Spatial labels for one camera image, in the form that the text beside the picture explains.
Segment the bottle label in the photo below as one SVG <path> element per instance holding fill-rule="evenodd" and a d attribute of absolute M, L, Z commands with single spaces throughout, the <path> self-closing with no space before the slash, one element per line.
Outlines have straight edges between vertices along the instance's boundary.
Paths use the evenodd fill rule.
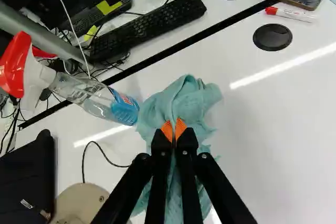
<path fill-rule="evenodd" d="M 120 94 L 118 91 L 116 91 L 113 88 L 110 88 L 115 100 L 117 101 L 117 103 L 119 103 L 120 105 L 125 105 L 125 106 L 132 106 L 132 107 L 136 107 L 138 108 L 138 103 L 136 102 L 136 100 L 132 97 L 129 97 L 127 95 L 124 94 Z"/>

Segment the pen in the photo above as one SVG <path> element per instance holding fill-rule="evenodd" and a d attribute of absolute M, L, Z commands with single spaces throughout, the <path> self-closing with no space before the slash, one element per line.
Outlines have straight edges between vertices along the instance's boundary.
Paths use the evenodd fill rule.
<path fill-rule="evenodd" d="M 266 11 L 266 14 L 268 15 L 277 15 L 277 16 L 297 19 L 297 20 L 309 22 L 309 23 L 313 23 L 314 20 L 317 18 L 316 16 L 308 15 L 307 13 L 304 13 L 304 12 L 295 12 L 292 10 L 280 9 L 274 6 L 267 7 L 265 11 Z"/>

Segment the microfiber towel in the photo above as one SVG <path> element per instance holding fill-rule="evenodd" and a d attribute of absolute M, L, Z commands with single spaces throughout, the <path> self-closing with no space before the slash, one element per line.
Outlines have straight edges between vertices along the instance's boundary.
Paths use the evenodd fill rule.
<path fill-rule="evenodd" d="M 181 76 L 162 92 L 149 97 L 140 108 L 137 127 L 137 131 L 147 143 L 147 152 L 151 153 L 151 142 L 156 129 L 161 128 L 168 120 L 175 129 L 177 118 L 181 118 L 188 127 L 194 129 L 199 143 L 197 152 L 210 152 L 210 146 L 203 145 L 202 142 L 215 129 L 207 126 L 203 117 L 221 98 L 222 94 L 216 84 L 205 85 L 201 79 L 195 79 L 189 74 Z M 202 215 L 205 219 L 211 209 L 211 202 L 205 188 L 196 182 Z M 147 209 L 150 189 L 151 181 L 145 186 L 134 208 L 133 216 Z M 183 224 L 181 183 L 174 155 L 167 179 L 165 223 Z"/>

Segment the white desk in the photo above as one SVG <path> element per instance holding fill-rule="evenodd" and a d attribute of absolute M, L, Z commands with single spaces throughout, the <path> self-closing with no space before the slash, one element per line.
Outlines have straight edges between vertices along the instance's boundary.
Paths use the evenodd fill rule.
<path fill-rule="evenodd" d="M 319 21 L 308 24 L 260 12 L 113 85 L 144 100 L 185 73 L 218 84 L 225 101 L 209 117 L 224 123 L 207 142 L 260 224 L 336 221 L 336 6 L 324 0 L 316 14 Z M 287 26 L 291 45 L 278 52 L 258 49 L 253 33 L 267 23 Z M 118 164 L 145 151 L 134 128 L 97 119 L 76 105 L 20 131 L 16 146 L 44 128 L 58 139 L 58 193 L 81 182 L 82 152 L 90 140 Z M 94 146 L 88 149 L 88 182 L 112 191 L 124 171 Z M 207 223 L 215 223 L 212 216 Z"/>
<path fill-rule="evenodd" d="M 133 0 L 133 7 L 130 9 L 131 12 L 147 13 L 155 8 L 160 7 L 165 0 Z M 203 17 L 186 24 L 180 28 L 177 28 L 169 33 L 161 35 L 154 38 L 148 42 L 145 42 L 139 46 L 131 49 L 130 57 L 127 59 L 126 63 L 121 65 L 121 69 L 127 69 L 134 66 L 135 64 L 141 62 L 144 59 L 154 56 L 155 54 L 163 51 L 177 44 L 178 42 L 193 36 L 200 31 L 217 24 L 218 22 L 225 20 L 263 0 L 202 0 L 207 7 L 207 12 Z M 112 27 L 119 27 L 133 19 L 137 18 L 135 15 L 124 14 L 120 15 L 113 20 L 104 24 L 99 35 L 102 35 L 111 30 Z M 98 77 L 99 80 L 105 80 L 111 76 L 119 73 L 118 69 L 111 69 L 106 73 Z M 57 104 L 58 101 L 51 96 L 49 98 L 49 108 Z M 33 116 L 44 112 L 46 109 L 46 102 L 40 102 L 33 114 L 24 113 L 25 119 L 30 119 Z"/>

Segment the black pouch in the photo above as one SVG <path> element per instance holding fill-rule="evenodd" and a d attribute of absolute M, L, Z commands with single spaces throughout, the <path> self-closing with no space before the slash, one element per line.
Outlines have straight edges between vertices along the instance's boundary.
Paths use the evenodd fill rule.
<path fill-rule="evenodd" d="M 49 130 L 0 158 L 0 223 L 46 224 L 54 215 L 55 141 Z"/>

